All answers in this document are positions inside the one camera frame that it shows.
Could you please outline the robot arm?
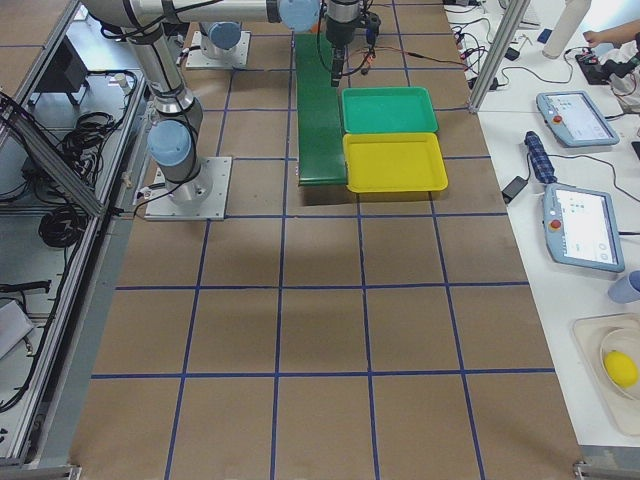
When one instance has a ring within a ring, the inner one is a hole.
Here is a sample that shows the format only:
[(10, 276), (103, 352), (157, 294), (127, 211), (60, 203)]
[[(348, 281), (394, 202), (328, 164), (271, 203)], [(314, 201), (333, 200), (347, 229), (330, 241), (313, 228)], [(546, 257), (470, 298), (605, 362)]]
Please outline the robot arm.
[(157, 25), (147, 31), (127, 31), (133, 52), (154, 97), (155, 119), (147, 147), (160, 168), (169, 197), (177, 204), (200, 201), (210, 190), (202, 174), (197, 140), (203, 112), (185, 82)]
[(355, 32), (366, 33), (369, 50), (375, 49), (381, 20), (365, 1), (86, 1), (97, 20), (120, 28), (123, 39), (135, 42), (161, 31), (163, 22), (268, 22), (282, 23), (296, 32), (325, 25), (331, 46), (331, 86), (352, 73), (344, 69), (347, 46)]

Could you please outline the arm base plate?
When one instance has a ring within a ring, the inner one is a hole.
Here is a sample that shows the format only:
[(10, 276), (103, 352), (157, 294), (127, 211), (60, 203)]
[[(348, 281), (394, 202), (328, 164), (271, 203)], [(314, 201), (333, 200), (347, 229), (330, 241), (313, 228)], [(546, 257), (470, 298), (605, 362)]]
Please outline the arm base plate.
[(148, 195), (144, 219), (149, 221), (200, 221), (225, 218), (226, 202), (231, 177), (231, 157), (200, 158), (199, 175), (175, 191), (175, 185), (165, 186), (160, 168), (156, 169), (155, 182), (161, 183)]
[(200, 31), (193, 35), (185, 61), (188, 70), (244, 70), (247, 68), (251, 33), (242, 31), (239, 42), (230, 49), (215, 46)]

